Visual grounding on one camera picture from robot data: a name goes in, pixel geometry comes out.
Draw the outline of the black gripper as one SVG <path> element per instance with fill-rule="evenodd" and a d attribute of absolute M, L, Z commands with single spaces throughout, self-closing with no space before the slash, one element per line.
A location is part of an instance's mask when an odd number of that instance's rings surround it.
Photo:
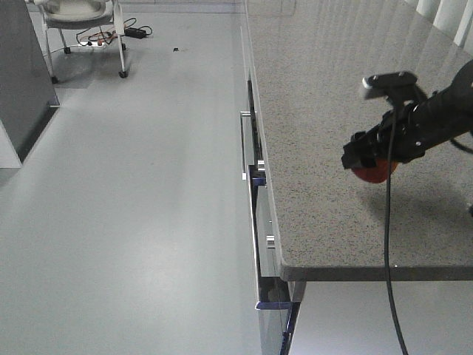
<path fill-rule="evenodd" d="M 356 132 L 343 146 L 345 169 L 368 169 L 391 160 L 407 163 L 425 154 L 426 125 L 431 112 L 425 103 L 396 105 L 369 131 Z"/>

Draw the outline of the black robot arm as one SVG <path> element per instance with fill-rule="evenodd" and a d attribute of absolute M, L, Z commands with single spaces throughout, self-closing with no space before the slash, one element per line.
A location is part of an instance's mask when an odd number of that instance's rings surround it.
<path fill-rule="evenodd" d="M 392 109 L 371 130 L 352 135 L 341 157 L 345 169 L 374 168 L 377 159 L 399 163 L 472 130 L 472 62 L 445 89 L 428 97 L 408 71 L 362 79 L 364 98 L 385 97 Z"/>

